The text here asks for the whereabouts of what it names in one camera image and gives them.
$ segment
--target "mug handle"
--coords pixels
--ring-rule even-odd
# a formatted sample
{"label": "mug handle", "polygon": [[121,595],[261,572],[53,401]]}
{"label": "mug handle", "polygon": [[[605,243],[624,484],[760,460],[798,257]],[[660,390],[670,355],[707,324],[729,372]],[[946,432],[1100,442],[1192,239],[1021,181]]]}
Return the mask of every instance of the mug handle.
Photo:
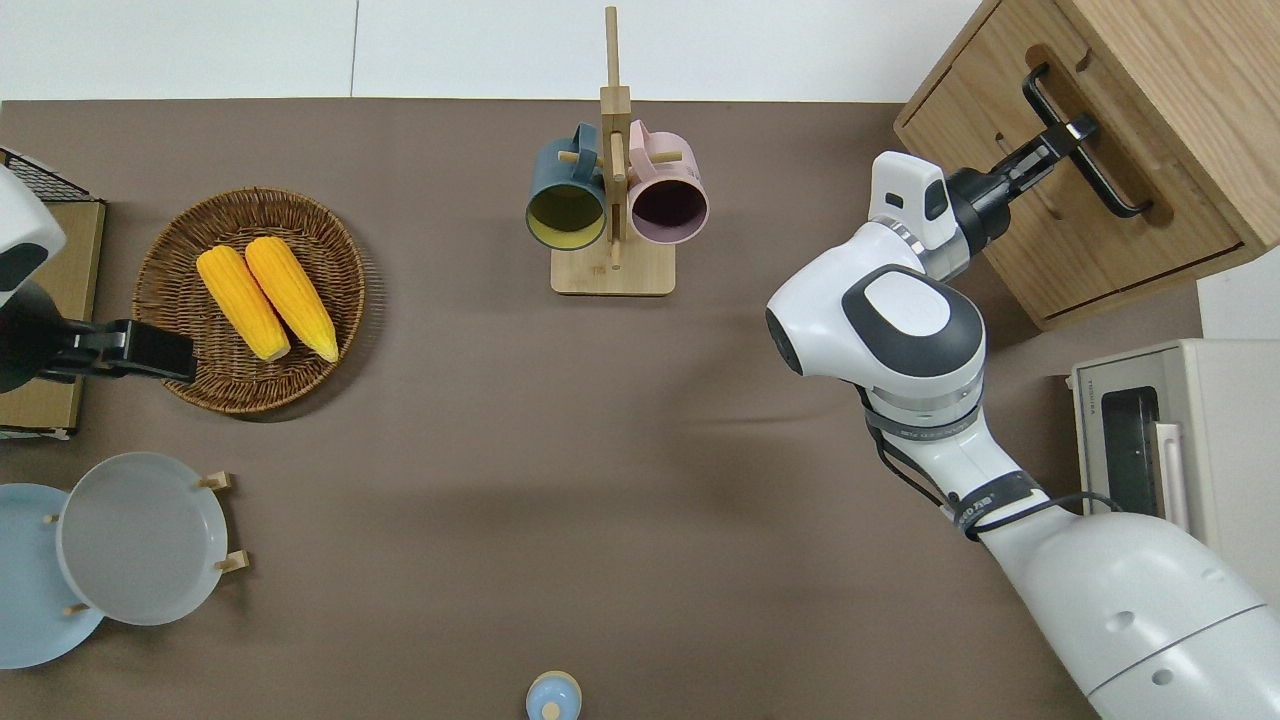
{"label": "mug handle", "polygon": [[644,127],[644,120],[631,120],[631,147],[627,149],[630,155],[631,167],[636,172],[636,177],[640,182],[652,179],[658,174],[658,170],[653,167],[653,160],[649,159],[649,128]]}
{"label": "mug handle", "polygon": [[590,123],[579,123],[577,132],[573,133],[573,149],[577,151],[577,161],[573,163],[573,179],[577,182],[591,182],[591,173],[595,172],[596,147],[600,146],[600,131]]}

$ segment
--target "wicker basket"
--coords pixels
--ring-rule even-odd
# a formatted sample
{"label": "wicker basket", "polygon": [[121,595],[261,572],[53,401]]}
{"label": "wicker basket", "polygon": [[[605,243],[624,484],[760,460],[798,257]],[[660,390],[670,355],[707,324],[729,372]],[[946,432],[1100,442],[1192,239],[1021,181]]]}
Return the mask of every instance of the wicker basket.
{"label": "wicker basket", "polygon": [[338,361],[347,355],[365,311],[360,251],[342,222],[323,205],[284,190],[248,187],[210,197],[160,233],[138,273],[133,316],[195,340],[196,382],[165,382],[178,397],[216,413],[244,415],[283,407],[328,378],[326,363],[291,333],[292,348],[259,360],[205,290],[196,258],[215,245],[243,252],[256,237],[284,240],[320,293],[338,333]]}

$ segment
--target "black cable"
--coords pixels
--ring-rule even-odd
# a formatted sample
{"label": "black cable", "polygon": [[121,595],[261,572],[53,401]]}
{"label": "black cable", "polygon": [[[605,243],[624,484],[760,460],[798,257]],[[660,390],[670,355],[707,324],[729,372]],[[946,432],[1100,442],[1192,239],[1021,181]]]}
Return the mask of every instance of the black cable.
{"label": "black cable", "polygon": [[1011,523],[1016,523],[1016,521],[1021,520],[1023,518],[1029,518],[1029,516],[1039,512],[1041,510],[1047,510],[1050,507],[1057,507],[1059,505],[1066,505],[1068,502],[1075,502],[1076,500],[1096,500],[1096,501],[1106,505],[1107,507],[1110,507],[1115,512],[1124,512],[1124,509],[1120,507],[1120,503],[1116,502],[1116,501],[1114,501],[1114,500],[1111,500],[1110,497],[1107,497],[1105,495],[1101,495],[1101,493],[1097,493],[1097,492],[1084,491],[1084,492],[1076,492],[1076,493],[1073,493],[1073,495],[1066,495],[1066,496],[1062,496],[1062,497],[1056,497],[1056,498],[1052,498],[1052,500],[1046,500],[1044,502],[1041,502],[1039,505],[1033,505],[1033,506],[1028,507],[1027,510],[1021,510],[1019,512],[1014,512],[1009,518],[1001,518],[1000,520],[995,520],[992,523],[987,523],[984,525],[979,525],[977,528],[973,528],[969,532],[973,533],[973,536],[980,536],[982,533],[989,533],[991,530],[995,530],[995,529],[998,529],[998,528],[1004,528],[1005,525],[1009,525]]}
{"label": "black cable", "polygon": [[[867,388],[864,388],[863,386],[856,384],[856,383],[850,383],[850,384],[852,384],[854,388],[858,389],[858,397],[860,397],[863,400],[863,407],[869,410],[870,406],[872,406],[872,404],[870,404],[870,398],[867,397]],[[924,497],[927,497],[929,500],[929,502],[933,503],[934,507],[942,507],[942,500],[940,500],[937,496],[934,496],[932,492],[929,492],[924,486],[922,486],[920,483],[918,483],[914,479],[911,479],[906,473],[904,473],[902,470],[900,470],[897,465],[895,465],[893,462],[890,461],[888,455],[884,452],[884,446],[886,446],[884,433],[882,430],[877,429],[877,428],[872,428],[870,425],[867,427],[867,430],[870,432],[872,441],[874,441],[874,443],[876,443],[876,455],[879,456],[881,462],[883,462],[884,466],[888,468],[888,471],[893,473],[897,477],[897,479],[900,479],[904,483],[906,483],[908,486],[910,486],[913,489],[915,489],[915,492],[918,492],[918,493],[923,495]],[[924,475],[925,478],[928,478],[928,475],[923,470],[920,470],[919,468],[916,468],[916,470],[922,475]],[[932,479],[929,479],[929,484],[933,484]]]}
{"label": "black cable", "polygon": [[879,456],[881,462],[883,462],[884,466],[888,468],[890,473],[893,473],[895,475],[897,475],[897,478],[900,480],[902,480],[904,483],[911,486],[915,489],[915,492],[918,492],[918,493],[923,495],[924,497],[929,498],[929,502],[932,502],[934,507],[942,507],[942,501],[938,500],[937,496],[934,496],[932,492],[929,492],[928,489],[925,489],[924,486],[922,486],[920,483],[918,483],[918,482],[913,480],[910,477],[908,477],[908,474],[904,473],[902,470],[900,470],[897,468],[897,465],[893,465],[892,462],[890,462],[888,455],[884,454],[884,433],[882,433],[879,430],[872,430],[872,438],[874,438],[874,441],[876,441],[876,455]]}

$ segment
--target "brown tabletop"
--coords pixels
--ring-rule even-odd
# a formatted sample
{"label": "brown tabletop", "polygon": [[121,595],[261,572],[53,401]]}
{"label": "brown tabletop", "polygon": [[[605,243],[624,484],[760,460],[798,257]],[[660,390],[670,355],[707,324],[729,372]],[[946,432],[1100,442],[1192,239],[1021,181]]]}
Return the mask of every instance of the brown tabletop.
{"label": "brown tabletop", "polygon": [[[522,222],[534,152],[594,102],[5,102],[0,143],[110,202],[99,320],[174,215],[243,186],[325,204],[375,273],[352,355],[271,421],[92,380],[77,437],[0,445],[0,482],[63,489],[134,450],[229,470],[255,562],[177,623],[0,673],[0,717],[518,719],[557,667],[586,720],[1092,717],[991,557],[879,466],[852,388],[764,328],[865,217],[897,109],[637,102],[698,152],[710,220],[673,295],[604,299],[552,292]],[[989,268],[957,286],[992,428],[1055,493],[1079,480],[1051,375],[1199,334],[1189,286],[1042,336]]]}

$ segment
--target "black wire basket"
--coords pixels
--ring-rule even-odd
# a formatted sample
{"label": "black wire basket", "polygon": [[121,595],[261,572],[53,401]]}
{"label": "black wire basket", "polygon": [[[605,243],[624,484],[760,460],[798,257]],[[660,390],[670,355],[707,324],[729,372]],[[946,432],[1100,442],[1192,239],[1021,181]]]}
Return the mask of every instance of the black wire basket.
{"label": "black wire basket", "polygon": [[93,195],[83,187],[73,182],[68,182],[58,173],[42,168],[37,163],[14,152],[13,150],[0,147],[0,159],[4,160],[4,167],[13,174],[18,176],[18,179],[31,188],[31,191],[36,193],[36,197],[44,202],[99,201],[97,197],[93,197]]}

